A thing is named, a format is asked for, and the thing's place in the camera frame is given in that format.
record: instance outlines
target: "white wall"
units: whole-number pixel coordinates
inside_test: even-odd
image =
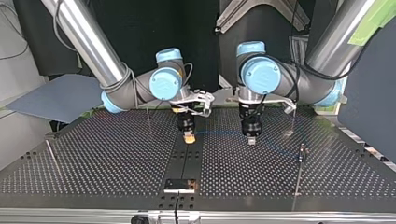
[[[12,6],[12,0],[0,0]],[[21,29],[15,16],[0,8]],[[0,58],[21,52],[26,42],[12,29],[0,13]],[[1,110],[2,107],[45,84],[38,74],[30,50],[22,56],[0,60],[0,170],[21,154],[39,145],[50,131],[49,121]]]

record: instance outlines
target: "gray sheet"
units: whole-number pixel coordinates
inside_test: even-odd
[[[93,77],[63,75],[7,105],[10,110],[70,123],[102,103],[101,88]]]

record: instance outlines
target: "end effector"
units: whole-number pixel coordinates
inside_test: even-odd
[[[281,79],[279,66],[264,55],[264,43],[259,41],[242,43],[237,48],[239,116],[242,134],[250,145],[255,145],[262,133],[263,101]]]

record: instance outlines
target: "metal bracket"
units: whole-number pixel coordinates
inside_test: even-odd
[[[193,93],[191,95],[189,95],[188,97],[182,99],[182,100],[178,100],[178,101],[170,101],[169,103],[172,105],[176,105],[179,106],[181,108],[190,110],[188,108],[186,108],[185,106],[182,106],[181,104],[186,104],[186,103],[192,103],[192,102],[200,102],[200,103],[204,103],[204,108],[202,112],[198,112],[198,111],[194,111],[192,110],[192,114],[193,115],[198,115],[198,116],[202,116],[202,117],[209,117],[210,113],[212,112],[212,103],[215,101],[215,97],[209,93],[209,92],[205,92],[205,91],[199,91],[196,93]]]
[[[194,179],[167,179],[164,193],[194,193],[196,181]]]
[[[148,214],[148,222],[149,224],[200,224],[201,217],[199,212],[181,212],[177,213],[177,221],[175,221],[174,213],[152,212]]]
[[[252,8],[259,5],[269,5],[274,7],[282,14],[290,23],[293,20],[294,6],[297,0],[233,0],[218,18],[216,33],[225,34],[237,21],[239,21]],[[298,31],[302,31],[310,20],[300,5],[294,18],[294,27]]]
[[[238,99],[238,98],[233,98],[233,99],[227,99],[229,102],[242,102],[243,100]],[[291,99],[283,97],[283,96],[278,96],[274,94],[268,94],[264,100],[265,104],[276,104],[276,103],[281,103],[283,106],[285,106],[285,113],[289,114],[293,112],[294,110],[297,109],[297,104],[295,104]]]

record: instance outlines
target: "yellow object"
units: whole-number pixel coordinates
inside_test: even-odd
[[[184,135],[184,142],[186,142],[186,144],[192,144],[195,142],[195,135],[191,134],[191,135]]]

